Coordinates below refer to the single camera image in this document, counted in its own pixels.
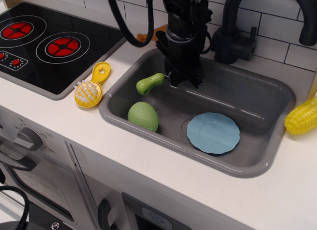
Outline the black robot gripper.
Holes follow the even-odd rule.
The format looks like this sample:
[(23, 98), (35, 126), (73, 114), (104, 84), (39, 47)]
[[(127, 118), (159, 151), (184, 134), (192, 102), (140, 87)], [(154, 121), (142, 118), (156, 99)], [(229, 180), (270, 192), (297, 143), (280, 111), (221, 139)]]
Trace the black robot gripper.
[(171, 86), (177, 87), (188, 80), (195, 88), (203, 85), (204, 70), (200, 55), (204, 51), (207, 30), (196, 33), (188, 41), (172, 40), (166, 32), (156, 32), (157, 48), (164, 54), (164, 69)]

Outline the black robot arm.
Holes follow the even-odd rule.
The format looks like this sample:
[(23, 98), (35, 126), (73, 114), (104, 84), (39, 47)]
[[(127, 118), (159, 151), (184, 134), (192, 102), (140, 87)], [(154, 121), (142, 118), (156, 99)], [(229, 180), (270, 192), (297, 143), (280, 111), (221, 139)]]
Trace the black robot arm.
[(208, 0), (162, 0), (168, 15), (164, 32), (156, 32), (157, 48), (165, 56), (165, 72), (172, 86), (188, 80), (195, 88), (203, 85), (200, 56), (208, 52), (207, 24), (212, 11)]

